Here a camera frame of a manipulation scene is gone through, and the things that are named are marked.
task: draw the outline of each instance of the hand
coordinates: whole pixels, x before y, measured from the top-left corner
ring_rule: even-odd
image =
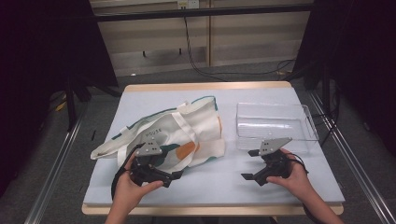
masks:
[[[143,196],[163,185],[162,181],[154,181],[143,187],[137,186],[129,175],[133,159],[134,155],[124,166],[127,171],[120,176],[117,182],[116,194],[106,223],[123,223],[128,214],[140,203]]]
[[[280,150],[286,154],[290,153],[284,148],[281,148]],[[291,154],[288,154],[287,156],[290,159],[296,159]],[[266,180],[269,183],[278,184],[284,187],[300,201],[315,191],[309,182],[304,167],[295,161],[290,163],[290,176],[288,178],[282,178],[281,176],[268,176]]]

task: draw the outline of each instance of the table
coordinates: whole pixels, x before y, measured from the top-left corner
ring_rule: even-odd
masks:
[[[282,97],[276,95],[279,92],[284,92],[286,93],[289,97],[288,99],[283,99],[283,103],[286,104],[299,104],[299,100],[297,95],[295,94],[294,89],[291,87],[291,85],[288,82],[230,82],[230,83],[183,83],[183,84],[146,84],[146,85],[131,85],[128,86],[120,100],[120,105],[118,112],[115,116],[115,119],[113,120],[113,123],[111,125],[110,131],[107,135],[107,139],[109,137],[112,137],[117,133],[117,131],[121,127],[121,120],[120,118],[122,117],[121,114],[124,113],[124,104],[125,100],[127,99],[128,96],[136,96],[138,94],[144,94],[148,98],[152,94],[158,94],[158,91],[164,96],[166,94],[173,94],[175,98],[177,97],[182,97],[182,96],[188,96],[192,92],[207,92],[207,93],[217,93],[221,95],[222,92],[227,92],[227,91],[232,91],[236,90],[238,93],[245,93],[248,91],[249,95],[254,97],[259,97],[260,94],[264,93],[268,96],[272,97],[267,97],[265,99],[266,102],[270,103],[279,103],[279,99]],[[219,112],[221,116],[221,97],[218,98],[218,105],[219,105]],[[229,118],[222,118],[225,119],[223,121],[224,125],[224,130],[227,129],[226,124],[230,123],[228,120]],[[224,132],[224,138],[227,141],[231,141],[233,138],[233,134],[229,134]],[[316,149],[313,149],[309,155],[300,155],[302,156],[303,160],[305,161],[307,165],[307,169],[311,170],[312,172],[308,176],[314,186],[314,188],[317,189],[318,193],[322,196],[322,198],[329,204],[331,209],[337,214],[342,214],[344,211],[342,202],[344,201],[344,197],[338,188],[335,179],[333,178],[332,172],[329,168],[329,165],[324,158],[324,155],[320,149],[319,146],[316,147]],[[224,158],[231,158],[230,155],[224,156]],[[101,166],[100,164],[103,164],[103,162],[110,162],[108,159],[107,161],[99,161],[96,164],[95,170],[97,169],[98,166]],[[226,162],[227,159],[224,160],[219,160],[219,164],[221,162]],[[202,167],[210,167],[210,166],[216,166],[214,162],[210,162],[209,164],[205,164]],[[326,176],[322,175],[318,170],[324,169],[327,173]],[[179,188],[178,185],[181,185],[183,182],[181,181],[183,178],[187,180],[187,178],[191,178],[190,176],[182,176],[180,180],[177,180],[172,183],[172,186],[168,189],[168,192],[172,192],[172,189],[177,189]],[[108,198],[104,198],[102,201],[101,199],[95,199],[99,203],[93,203],[93,201],[90,201],[91,198],[95,198],[94,196],[98,195],[98,192],[103,192],[106,194],[106,190],[108,190],[108,186],[104,188],[99,188],[97,191],[92,185],[94,185],[94,182],[97,181],[97,178],[92,178],[90,188],[87,190],[87,195],[86,199],[84,200],[84,204],[82,205],[82,211],[84,214],[87,215],[105,215],[108,213],[110,204],[108,203]],[[219,197],[219,203],[202,203],[200,200],[205,200],[205,195],[202,197],[203,199],[192,199],[196,200],[197,203],[183,203],[183,202],[178,202],[175,200],[174,203],[154,203],[153,197],[156,196],[157,198],[159,197],[158,195],[147,195],[147,197],[142,200],[142,203],[139,204],[132,212],[131,215],[143,215],[143,216],[289,216],[289,215],[303,215],[304,214],[304,209],[302,205],[295,199],[292,195],[290,195],[285,189],[281,189],[281,187],[278,186],[266,186],[268,188],[267,190],[270,190],[271,194],[260,194],[260,197],[264,200],[262,202],[266,203],[257,203],[257,202],[241,202],[237,203],[234,202],[233,199],[224,199]],[[238,200],[244,201],[245,200],[245,194],[246,197],[251,197],[251,192],[243,192],[240,191],[241,198]],[[278,197],[275,198],[269,198],[270,195],[277,195]],[[171,197],[172,195],[169,193],[168,195],[165,195],[164,197]]]

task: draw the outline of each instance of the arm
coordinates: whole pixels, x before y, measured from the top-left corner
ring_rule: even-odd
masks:
[[[286,149],[281,149],[285,153],[289,153]],[[327,205],[312,187],[306,172],[300,164],[292,162],[290,164],[291,174],[284,179],[280,176],[269,176],[269,183],[278,184],[286,188],[292,195],[297,197],[311,214],[323,223],[344,223],[334,211]]]
[[[117,182],[116,193],[107,216],[106,224],[124,223],[128,214],[139,204],[143,196],[163,185],[162,181],[154,181],[143,187],[137,186],[131,180],[128,172],[133,158],[134,156],[128,160],[125,165],[127,171],[120,176]]]

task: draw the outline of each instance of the white bag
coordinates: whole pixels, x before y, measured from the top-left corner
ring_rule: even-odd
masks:
[[[224,155],[221,121],[214,96],[202,97],[191,104],[167,109],[144,117],[125,127],[91,154],[91,159],[114,158],[121,166],[129,154],[127,147],[155,139],[168,154],[156,168],[166,173],[180,171]]]

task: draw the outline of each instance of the clear plastic container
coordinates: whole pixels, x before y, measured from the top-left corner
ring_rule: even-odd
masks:
[[[265,105],[239,103],[236,114],[237,147],[259,149],[262,140],[291,137],[283,148],[291,152],[309,152],[318,143],[306,105]]]

